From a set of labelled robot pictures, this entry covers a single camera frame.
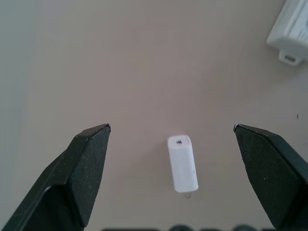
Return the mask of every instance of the white plastic block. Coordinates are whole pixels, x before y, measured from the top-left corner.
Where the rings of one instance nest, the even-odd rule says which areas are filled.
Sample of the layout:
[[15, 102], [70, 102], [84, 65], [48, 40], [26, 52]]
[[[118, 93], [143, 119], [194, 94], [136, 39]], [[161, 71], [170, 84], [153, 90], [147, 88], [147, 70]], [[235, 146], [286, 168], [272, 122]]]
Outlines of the white plastic block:
[[192, 142], [186, 135], [168, 139], [174, 189], [180, 193], [196, 191], [198, 186]]

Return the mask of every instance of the beige surface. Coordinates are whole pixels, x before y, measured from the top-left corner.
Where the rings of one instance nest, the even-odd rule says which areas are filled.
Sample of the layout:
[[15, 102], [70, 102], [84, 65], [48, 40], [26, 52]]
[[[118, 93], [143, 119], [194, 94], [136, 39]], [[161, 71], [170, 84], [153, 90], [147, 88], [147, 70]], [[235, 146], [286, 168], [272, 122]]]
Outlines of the beige surface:
[[[279, 133], [308, 159], [307, 68], [264, 44], [282, 0], [29, 2], [2, 7], [15, 30], [4, 27], [1, 47], [25, 51], [16, 60], [7, 50], [3, 65], [1, 181], [12, 184], [1, 189], [1, 226], [73, 136], [102, 123], [112, 133], [86, 230], [271, 226], [232, 127]], [[167, 153], [181, 133], [200, 187], [190, 199], [173, 190]]]

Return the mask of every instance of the white power adapter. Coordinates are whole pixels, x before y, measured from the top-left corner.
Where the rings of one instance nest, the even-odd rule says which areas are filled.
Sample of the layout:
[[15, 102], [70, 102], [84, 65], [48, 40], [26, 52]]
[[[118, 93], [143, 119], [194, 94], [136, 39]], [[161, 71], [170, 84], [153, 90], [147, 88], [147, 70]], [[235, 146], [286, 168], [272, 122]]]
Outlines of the white power adapter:
[[191, 139], [186, 135], [168, 139], [174, 189], [178, 193], [196, 191], [198, 186]]
[[279, 50], [278, 59], [295, 66], [308, 60], [308, 1], [287, 0], [266, 43]]

